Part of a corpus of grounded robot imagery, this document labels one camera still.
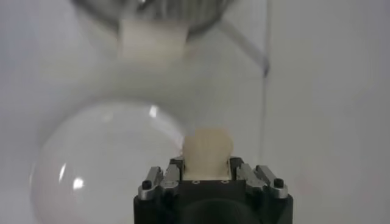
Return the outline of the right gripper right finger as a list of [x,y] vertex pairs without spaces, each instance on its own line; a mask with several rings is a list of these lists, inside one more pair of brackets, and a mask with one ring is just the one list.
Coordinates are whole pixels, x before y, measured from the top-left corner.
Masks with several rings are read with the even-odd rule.
[[257,165],[254,169],[240,157],[229,159],[232,180],[243,180],[249,194],[267,193],[276,199],[288,198],[288,187],[284,180],[277,178],[268,166]]

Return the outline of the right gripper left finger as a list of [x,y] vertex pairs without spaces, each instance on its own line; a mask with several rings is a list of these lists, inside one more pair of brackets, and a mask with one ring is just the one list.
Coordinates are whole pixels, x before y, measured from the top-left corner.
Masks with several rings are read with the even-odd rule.
[[164,193],[176,194],[182,181],[184,159],[182,156],[171,158],[166,170],[161,167],[151,167],[146,179],[138,187],[138,198],[142,201],[153,200]]

